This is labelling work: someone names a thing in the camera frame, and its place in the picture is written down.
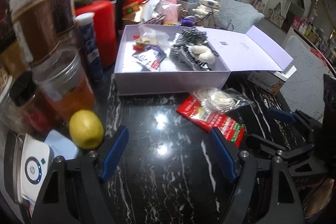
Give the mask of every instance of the handbag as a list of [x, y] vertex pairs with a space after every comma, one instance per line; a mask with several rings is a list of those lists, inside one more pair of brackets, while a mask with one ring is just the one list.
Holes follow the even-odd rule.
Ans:
[[252, 6], [259, 12], [264, 14], [266, 10], [266, 6], [264, 3], [262, 3], [262, 0], [254, 0], [252, 3]]
[[281, 3], [280, 2], [276, 6], [276, 8], [272, 11], [269, 20], [281, 28], [282, 24], [284, 23], [285, 18], [281, 15]]

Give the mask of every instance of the chair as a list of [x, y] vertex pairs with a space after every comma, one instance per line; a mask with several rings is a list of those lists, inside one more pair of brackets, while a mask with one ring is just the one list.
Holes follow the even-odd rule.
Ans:
[[295, 60], [294, 66], [297, 71], [287, 80], [280, 92], [291, 111], [298, 109], [316, 120], [322, 120], [323, 74], [329, 74], [328, 67], [325, 67], [322, 60], [304, 47], [295, 36], [288, 39], [285, 51]]

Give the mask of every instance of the orange liquid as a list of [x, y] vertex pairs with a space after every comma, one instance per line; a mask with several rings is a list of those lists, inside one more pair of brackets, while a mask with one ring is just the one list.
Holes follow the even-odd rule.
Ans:
[[86, 75], [75, 90], [69, 92], [63, 99], [50, 102], [57, 113], [65, 120], [69, 121], [71, 116], [81, 110], [91, 110], [95, 104], [95, 96]]

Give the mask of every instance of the pink cup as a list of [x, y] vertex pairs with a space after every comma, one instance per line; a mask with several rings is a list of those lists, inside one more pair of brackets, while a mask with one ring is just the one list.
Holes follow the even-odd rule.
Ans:
[[[177, 0], [165, 0], [173, 4], [177, 4]], [[179, 22], [179, 7], [174, 5], [169, 7], [169, 9], [164, 10], [166, 17], [163, 19], [164, 24], [174, 24]]]

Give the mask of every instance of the white tube cap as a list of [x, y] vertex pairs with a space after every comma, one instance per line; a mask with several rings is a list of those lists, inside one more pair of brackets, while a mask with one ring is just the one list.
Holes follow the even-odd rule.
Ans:
[[90, 23], [93, 22], [94, 15], [95, 14], [93, 12], [91, 12], [91, 13], [83, 13], [83, 14], [75, 17], [75, 23], [78, 26], [88, 25], [88, 24], [90, 24]]

